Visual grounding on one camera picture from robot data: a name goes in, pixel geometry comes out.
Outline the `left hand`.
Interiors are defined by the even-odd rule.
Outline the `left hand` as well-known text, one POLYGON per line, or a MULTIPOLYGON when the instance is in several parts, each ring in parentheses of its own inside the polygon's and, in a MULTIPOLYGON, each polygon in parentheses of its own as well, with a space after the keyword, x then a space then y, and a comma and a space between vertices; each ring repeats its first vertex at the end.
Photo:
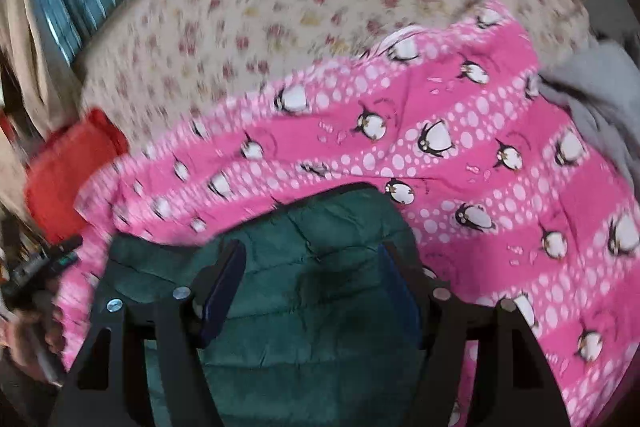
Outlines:
POLYGON ((52 291, 37 291, 32 307, 10 311, 1 301, 1 347, 27 376, 59 386, 64 378, 60 353, 65 347, 61 311, 52 291))

